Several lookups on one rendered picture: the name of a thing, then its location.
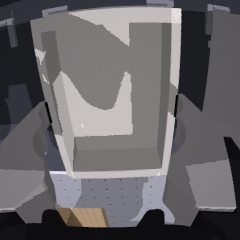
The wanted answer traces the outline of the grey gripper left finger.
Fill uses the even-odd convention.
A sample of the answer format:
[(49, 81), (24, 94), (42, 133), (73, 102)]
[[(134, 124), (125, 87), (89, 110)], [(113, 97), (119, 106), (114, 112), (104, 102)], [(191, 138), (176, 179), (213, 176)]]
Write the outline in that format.
[(42, 101), (0, 144), (0, 231), (41, 223), (45, 210), (58, 211), (45, 156), (50, 123), (48, 103)]

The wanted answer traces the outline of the dark grey flat base plate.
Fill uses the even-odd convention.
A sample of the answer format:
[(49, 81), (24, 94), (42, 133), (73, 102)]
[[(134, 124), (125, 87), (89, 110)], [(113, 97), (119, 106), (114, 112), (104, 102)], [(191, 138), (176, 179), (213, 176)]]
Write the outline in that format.
[(163, 203), (167, 175), (76, 179), (51, 174), (57, 207), (104, 208), (109, 227), (136, 227), (148, 210), (164, 211), (165, 224), (175, 218)]

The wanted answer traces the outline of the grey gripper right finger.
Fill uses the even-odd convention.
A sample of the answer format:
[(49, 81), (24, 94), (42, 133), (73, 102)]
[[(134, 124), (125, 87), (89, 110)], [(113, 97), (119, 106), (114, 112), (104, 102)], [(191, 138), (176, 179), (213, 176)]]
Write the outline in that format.
[(179, 150), (170, 157), (163, 194), (174, 225), (240, 240), (240, 149), (182, 93), (174, 117)]

